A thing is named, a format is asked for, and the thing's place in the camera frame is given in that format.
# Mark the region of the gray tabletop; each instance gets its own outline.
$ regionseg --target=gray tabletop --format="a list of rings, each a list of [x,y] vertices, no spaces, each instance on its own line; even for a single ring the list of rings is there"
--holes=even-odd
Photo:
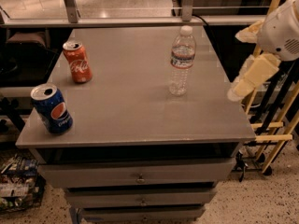
[[[33,110],[19,148],[100,147],[247,141],[254,132],[230,87],[205,30],[196,26],[197,49],[188,92],[169,94],[170,49],[179,27],[74,30],[87,50],[93,79],[72,81],[62,54],[49,82],[63,93],[74,119],[62,135],[46,131]]]

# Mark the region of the white bottle cap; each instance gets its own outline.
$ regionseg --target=white bottle cap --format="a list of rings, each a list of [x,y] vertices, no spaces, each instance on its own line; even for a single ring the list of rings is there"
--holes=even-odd
[[[181,35],[191,35],[193,28],[191,26],[182,26],[180,28]]]

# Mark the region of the can top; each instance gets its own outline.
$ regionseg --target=can top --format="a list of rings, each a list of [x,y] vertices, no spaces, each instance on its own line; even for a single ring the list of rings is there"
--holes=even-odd
[[[52,97],[57,91],[57,87],[53,84],[46,83],[39,86],[34,87],[31,90],[31,98],[36,101],[47,100]]]
[[[69,40],[63,44],[65,50],[76,50],[82,47],[82,42],[77,40]]]

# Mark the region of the coca-cola logo text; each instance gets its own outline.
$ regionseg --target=coca-cola logo text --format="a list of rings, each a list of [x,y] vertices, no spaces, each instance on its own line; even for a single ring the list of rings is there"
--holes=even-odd
[[[74,60],[70,65],[72,73],[84,73],[88,69],[87,61],[85,60]]]

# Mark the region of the drawer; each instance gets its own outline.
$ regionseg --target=drawer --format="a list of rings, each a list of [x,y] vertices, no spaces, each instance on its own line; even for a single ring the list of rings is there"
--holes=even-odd
[[[178,185],[171,188],[149,186],[134,186],[127,189],[104,189],[76,191],[65,193],[67,201],[75,208],[104,208],[104,207],[132,207],[159,206],[179,204],[209,203],[216,194],[215,189],[197,188],[196,185]]]
[[[226,179],[235,159],[39,165],[54,188],[213,182]]]
[[[112,210],[87,210],[81,216],[88,222],[100,221],[151,221],[151,220],[196,220],[205,212],[204,206],[179,206],[163,208],[128,208]]]

